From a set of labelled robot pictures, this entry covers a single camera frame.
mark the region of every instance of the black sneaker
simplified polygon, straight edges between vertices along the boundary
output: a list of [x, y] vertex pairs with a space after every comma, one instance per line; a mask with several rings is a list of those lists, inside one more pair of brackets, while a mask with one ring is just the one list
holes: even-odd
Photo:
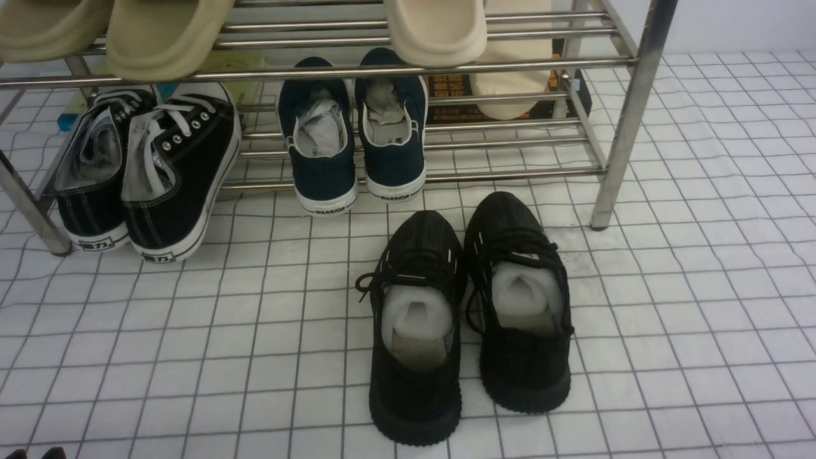
[[237, 108], [220, 83], [181, 84], [165, 105], [133, 118], [122, 201], [146, 261], [180, 261], [201, 245], [240, 141]]
[[84, 251], [101, 252], [130, 242], [119, 200], [131, 119], [155, 108], [150, 86], [118, 88], [91, 101], [78, 120], [54, 177], [54, 195], [65, 230]]
[[[474, 292], [465, 310], [482, 334], [481, 381], [499, 405], [541, 413], [570, 392], [570, 289], [556, 244], [527, 206], [493, 193], [473, 213], [464, 253]], [[476, 294], [481, 323], [471, 317]]]
[[438, 443], [459, 424], [462, 256], [441, 215], [416, 212], [388, 241], [375, 272], [357, 280], [374, 310], [371, 419], [398, 443]]

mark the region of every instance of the slipper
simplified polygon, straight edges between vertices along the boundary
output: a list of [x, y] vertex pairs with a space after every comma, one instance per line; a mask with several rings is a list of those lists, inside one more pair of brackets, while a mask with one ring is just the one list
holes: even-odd
[[195, 72], [235, 0], [116, 0], [108, 63], [129, 80], [164, 81]]
[[467, 64], [485, 50], [482, 0], [384, 0], [394, 51], [409, 64]]
[[52, 60], [80, 52], [108, 26], [113, 0], [0, 2], [0, 61]]
[[[487, 0], [487, 11], [494, 14], [518, 14], [552, 10], [552, 0]], [[541, 29], [549, 23], [512, 24], [497, 27], [497, 31], [523, 31]], [[490, 42], [479, 57], [480, 62], [511, 62], [514, 60], [546, 60], [552, 58], [552, 40], [506, 40]], [[470, 84], [474, 96], [506, 96], [510, 94], [535, 94], [547, 90], [549, 70], [530, 72], [502, 72], [496, 74], [471, 74]], [[535, 100], [520, 104], [477, 104], [479, 110], [493, 119], [514, 119], [522, 116], [536, 104]]]

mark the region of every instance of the stainless steel shoe rack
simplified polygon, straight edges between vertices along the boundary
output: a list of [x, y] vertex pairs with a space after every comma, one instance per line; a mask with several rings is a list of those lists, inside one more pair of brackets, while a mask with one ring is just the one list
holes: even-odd
[[[337, 5], [371, 5], [381, 3], [382, 0], [238, 0], [236, 8], [257, 7], [324, 7]], [[285, 80], [311, 78], [357, 78], [375, 75], [407, 75], [407, 74], [474, 74], [480, 72], [515, 72], [521, 70], [558, 70], [561, 75], [560, 91], [540, 94], [525, 94], [515, 96], [487, 96], [487, 97], [451, 97], [432, 100], [434, 105], [456, 105], [463, 102], [497, 102], [510, 100], [554, 100], [555, 113], [553, 119], [530, 121], [495, 121], [487, 123], [469, 123], [459, 125], [432, 125], [428, 131], [433, 132], [463, 132], [483, 131], [494, 129], [541, 129], [541, 136], [536, 138], [508, 138], [506, 140], [477, 140], [457, 141], [446, 143], [431, 143], [426, 145], [426, 151], [433, 155], [438, 150], [463, 149], [494, 149], [494, 148], [521, 148], [539, 145], [575, 145], [584, 144], [588, 153], [589, 167], [558, 167], [547, 169], [522, 169], [510, 172], [464, 172], [447, 174], [429, 174], [428, 183], [442, 182], [479, 182], [493, 180], [537, 179], [549, 177], [571, 176], [598, 176], [600, 189], [597, 195], [590, 226], [595, 230], [603, 230], [610, 223], [618, 191], [623, 180], [623, 174], [628, 166], [635, 137], [641, 124], [641, 119], [649, 98], [654, 75], [657, 71], [663, 45], [666, 42], [669, 26], [674, 16], [677, 0], [651, 0], [650, 10], [646, 17], [640, 46], [623, 26], [618, 14], [610, 4], [610, 0], [572, 0], [572, 10], [563, 12], [530, 13], [503, 16], [488, 16], [488, 29], [491, 25], [525, 23], [536, 21], [541, 23], [567, 23], [566, 27], [544, 28], [519, 32], [489, 32], [489, 40], [514, 40], [533, 38], [564, 38], [565, 47], [560, 59], [523, 60], [514, 62], [490, 62], [461, 65], [446, 69], [424, 69], [414, 66], [399, 67], [366, 67], [340, 66], [332, 69], [290, 69], [272, 67], [242, 72], [223, 72], [217, 74], [194, 74], [180, 80], [181, 82], [231, 82], [237, 80]], [[349, 37], [343, 34], [336, 38], [286, 38], [286, 39], [235, 39], [236, 33], [304, 33], [320, 32], [324, 35], [331, 32], [349, 30], [365, 30], [360, 36]], [[617, 54], [600, 57], [580, 57], [581, 38], [609, 37], [614, 44]], [[257, 50], [272, 48], [308, 48], [308, 47], [374, 47], [389, 44], [387, 24], [385, 20], [332, 20], [332, 21], [303, 21], [278, 23], [238, 23], [227, 24], [222, 29], [215, 50]], [[77, 56], [65, 59], [72, 76], [48, 78], [7, 78], [0, 79], [0, 90], [16, 90], [9, 107], [0, 113], [0, 123], [11, 112], [15, 104], [28, 89], [35, 88], [80, 88], [85, 96], [90, 96], [95, 88], [104, 86], [119, 86], [128, 84], [114, 76], [91, 76], [84, 56], [104, 53], [104, 44], [97, 43]], [[609, 156], [601, 151], [588, 115], [584, 112], [578, 96], [573, 89], [571, 80], [576, 69], [593, 69], [601, 67], [626, 67], [630, 73], [630, 83], [623, 102], [620, 119], [610, 147]], [[577, 114], [574, 118], [567, 118], [566, 101], [572, 100]], [[243, 112], [272, 111], [273, 104], [253, 104], [239, 106]], [[549, 128], [572, 127], [577, 134], [570, 136], [550, 136]], [[247, 133], [248, 140], [281, 140], [278, 132], [255, 131]], [[70, 252], [71, 244], [64, 233], [52, 222], [49, 217], [53, 198], [53, 178], [57, 165], [62, 159], [67, 145], [57, 154], [48, 173], [36, 191], [32, 191], [20, 178], [12, 167], [6, 155], [0, 151], [0, 187], [8, 193], [11, 201], [20, 209], [25, 218], [39, 234], [42, 241], [55, 255], [66, 255]], [[286, 151], [280, 150], [249, 150], [242, 151], [240, 158], [286, 158]], [[224, 184], [224, 192], [250, 192], [289, 189], [290, 181], [253, 180], [247, 182], [228, 181]]]

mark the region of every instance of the metal rod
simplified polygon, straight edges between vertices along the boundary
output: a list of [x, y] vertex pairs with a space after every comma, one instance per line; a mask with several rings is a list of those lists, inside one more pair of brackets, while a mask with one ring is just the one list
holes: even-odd
[[236, 8], [270, 7], [344, 7], [348, 5], [382, 5], [383, 0], [241, 0]]
[[[531, 94], [507, 94], [503, 96], [456, 96], [432, 98], [428, 105], [432, 107], [444, 105], [474, 105], [474, 104], [506, 104], [508, 102], [526, 102], [529, 100], [559, 100], [567, 97], [564, 91], [536, 92]], [[274, 102], [267, 104], [241, 104], [238, 111], [242, 113], [272, 112]]]
[[[554, 169], [527, 169], [520, 171], [501, 171], [501, 172], [456, 172], [449, 174], [428, 174], [425, 179], [426, 183], [452, 183], [452, 182], [479, 182], [479, 181], [498, 181], [498, 180], [519, 180], [519, 179], [537, 179], [537, 178], [557, 178], [557, 177], [579, 177], [579, 176], [599, 176], [602, 175], [603, 169], [600, 167], [561, 167]], [[366, 179], [359, 178], [357, 183], [364, 185]], [[235, 193], [242, 191], [279, 191], [291, 189], [292, 182], [290, 181], [250, 181], [240, 182], [230, 180], [224, 182], [221, 187], [223, 193]]]
[[[575, 145], [588, 142], [586, 136], [549, 136], [541, 139], [508, 139], [508, 140], [474, 140], [470, 142], [441, 142], [438, 144], [426, 144], [425, 151], [439, 151], [449, 149], [489, 149], [489, 148], [525, 148], [539, 145]], [[362, 147], [354, 149], [356, 153], [362, 153]], [[258, 150], [243, 151], [238, 154], [239, 158], [245, 159], [284, 159], [289, 158], [289, 154], [284, 150]]]
[[[388, 66], [338, 66], [330, 68], [292, 69], [271, 68], [247, 72], [215, 72], [207, 74], [193, 74], [181, 78], [176, 82], [236, 82], [242, 80], [305, 80], [331, 78], [370, 78], [374, 76], [402, 76], [402, 75], [443, 75], [443, 74], [481, 74], [494, 72], [518, 72], [528, 70], [552, 69], [593, 69], [598, 67], [615, 67], [634, 65], [636, 59], [621, 56], [586, 57], [583, 59], [543, 59], [523, 60], [506, 63], [473, 63], [459, 67], [445, 67], [429, 69], [410, 65]], [[0, 81], [0, 90], [32, 89], [32, 88], [62, 88], [62, 87], [94, 87], [94, 86], [122, 86], [136, 84], [112, 75], [91, 77], [40, 77], [40, 78], [8, 78]]]
[[[66, 57], [65, 65], [68, 66], [68, 70], [70, 70], [71, 74], [75, 77], [85, 77], [91, 75], [91, 69], [88, 67], [88, 63], [82, 56]], [[96, 92], [94, 87], [82, 87], [79, 89], [79, 91], [82, 93], [82, 97], [85, 97], [85, 100], [89, 100], [94, 92]]]
[[563, 83], [570, 93], [570, 100], [575, 108], [575, 114], [578, 115], [583, 133], [586, 134], [589, 139], [589, 142], [584, 144], [584, 148], [587, 150], [587, 156], [593, 165], [605, 167], [606, 157], [604, 151], [601, 148], [601, 143], [598, 142], [598, 138], [595, 136], [595, 130], [592, 129], [592, 124], [589, 123], [589, 117], [587, 116], [587, 112], [583, 109], [583, 104], [581, 104], [581, 99], [578, 97], [578, 92], [572, 87], [571, 81], [564, 80]]
[[[521, 32], [491, 32], [487, 37], [491, 41], [535, 40], [567, 37], [613, 37], [618, 31], [614, 27], [581, 27], [571, 29], [524, 30]], [[386, 47], [391, 45], [389, 37], [329, 37], [329, 38], [268, 38], [261, 40], [224, 40], [215, 41], [213, 51], [239, 51], [269, 48], [310, 48], [310, 47]], [[97, 56], [105, 53], [104, 43], [96, 43], [82, 52], [84, 56]]]
[[[516, 22], [557, 22], [563, 20], [609, 19], [603, 11], [553, 11], [546, 13], [525, 13], [511, 15], [487, 15], [488, 25]], [[234, 23], [226, 24], [221, 33], [257, 33], [257, 32], [321, 32], [329, 30], [362, 30], [387, 29], [388, 22], [381, 20], [326, 20], [313, 22], [278, 22], [278, 23]]]
[[8, 198], [17, 206], [20, 213], [31, 225], [42, 242], [46, 244], [54, 255], [65, 256], [71, 252], [71, 241], [60, 231], [51, 218], [48, 210], [42, 210], [31, 194], [28, 184], [11, 165], [6, 155], [0, 150], [0, 188], [6, 192]]
[[652, 0], [649, 14], [646, 16], [643, 36], [641, 38], [637, 67], [632, 72], [632, 79], [623, 99], [623, 108], [615, 131], [610, 156], [607, 162], [606, 177], [601, 181], [601, 188], [592, 209], [589, 222], [593, 230], [604, 230], [609, 227], [615, 201], [618, 199], [623, 174], [632, 156], [637, 131], [649, 100], [649, 93], [654, 83], [654, 76], [660, 65], [660, 56], [666, 45], [669, 27], [677, 7], [677, 0]]
[[603, 25], [614, 27], [618, 34], [612, 37], [612, 44], [621, 56], [637, 56], [637, 43], [629, 30], [623, 26], [623, 20], [609, 0], [592, 0], [592, 7], [603, 10], [608, 16], [601, 19]]
[[[465, 124], [433, 124], [425, 127], [426, 132], [459, 132], [459, 131], [486, 131], [491, 129], [552, 129], [557, 127], [577, 127], [581, 122], [577, 118], [571, 119], [522, 119], [512, 121], [488, 121], [484, 123]], [[280, 132], [257, 131], [247, 132], [243, 140], [283, 140]]]
[[[573, 11], [586, 11], [589, 9], [589, 0], [572, 0], [572, 9]], [[580, 27], [583, 25], [583, 20], [577, 19], [570, 21], [570, 27]], [[578, 57], [578, 54], [581, 53], [581, 37], [572, 37], [566, 38], [564, 40], [564, 48], [561, 50], [561, 57], [569, 59]], [[566, 78], [570, 82], [573, 82], [575, 79], [575, 69], [565, 69], [562, 72], [558, 73], [558, 87], [563, 88], [563, 79]], [[552, 109], [552, 117], [553, 118], [564, 118], [566, 117], [567, 112], [567, 104], [566, 99], [559, 100], [556, 102], [555, 107]]]

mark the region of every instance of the shoelace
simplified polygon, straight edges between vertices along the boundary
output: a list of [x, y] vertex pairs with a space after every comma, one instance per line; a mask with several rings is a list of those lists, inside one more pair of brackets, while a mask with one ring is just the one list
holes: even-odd
[[[541, 234], [540, 230], [535, 229], [513, 229], [499, 234], [496, 238], [481, 246], [478, 251], [477, 266], [480, 269], [485, 267], [486, 262], [492, 260], [505, 260], [512, 254], [540, 254], [542, 252], [554, 252], [558, 250], [558, 245], [551, 243], [546, 236]], [[536, 266], [534, 260], [530, 260], [529, 265]], [[488, 279], [482, 279], [486, 287], [489, 287]], [[464, 308], [464, 317], [468, 321], [468, 326], [476, 333], [484, 335], [484, 330], [480, 329], [473, 322], [471, 317], [471, 309], [473, 303], [479, 293], [478, 288], [473, 288], [473, 292], [468, 298], [468, 302]]]
[[[157, 105], [156, 109], [154, 109], [152, 112], [146, 115], [150, 118], [148, 128], [146, 131], [147, 136], [143, 137], [142, 139], [136, 139], [143, 145], [142, 159], [144, 160], [144, 170], [147, 175], [150, 187], [152, 189], [157, 190], [166, 189], [167, 186], [169, 185], [168, 183], [166, 183], [166, 180], [170, 179], [172, 174], [170, 168], [167, 166], [164, 158], [159, 154], [159, 152], [153, 152], [150, 149], [151, 145], [153, 145], [153, 141], [156, 140], [157, 137], [159, 137], [166, 131], [166, 129], [162, 129], [162, 127], [159, 126], [158, 118], [161, 117], [164, 113], [169, 114], [171, 119], [175, 122], [176, 126], [178, 126], [179, 129], [181, 130], [181, 134], [184, 137], [190, 137], [193, 134], [193, 130], [190, 128], [191, 123], [187, 122], [187, 120], [184, 118], [184, 115], [181, 114], [182, 112], [185, 113], [191, 112], [194, 109], [196, 109], [197, 105], [200, 105], [211, 114], [215, 113], [215, 107], [213, 107], [213, 105], [207, 102], [206, 100], [186, 96], [175, 96], [174, 99], [180, 100], [182, 102], [187, 102], [190, 105], [179, 104]], [[206, 121], [207, 119], [209, 119], [209, 115], [207, 115], [207, 118], [205, 118], [204, 114], [202, 114], [202, 119]], [[193, 128], [196, 129], [198, 129], [201, 126], [199, 121], [192, 121], [192, 125]], [[181, 137], [174, 136], [173, 141], [175, 143], [180, 143]], [[167, 151], [170, 149], [169, 146], [171, 146], [170, 143], [165, 142], [165, 145], [163, 145], [162, 148], [165, 151]], [[159, 174], [159, 170], [161, 170], [166, 176], [165, 180], [162, 180], [162, 177]]]
[[[432, 250], [412, 249], [401, 252], [395, 261], [389, 260], [390, 253], [383, 260], [384, 266], [379, 273], [363, 274], [354, 283], [354, 287], [362, 293], [360, 301], [374, 288], [388, 285], [411, 285], [415, 287], [434, 287], [452, 297], [451, 276], [453, 275], [446, 262]], [[425, 273], [424, 276], [408, 273]], [[363, 286], [365, 279], [371, 279], [367, 286]]]

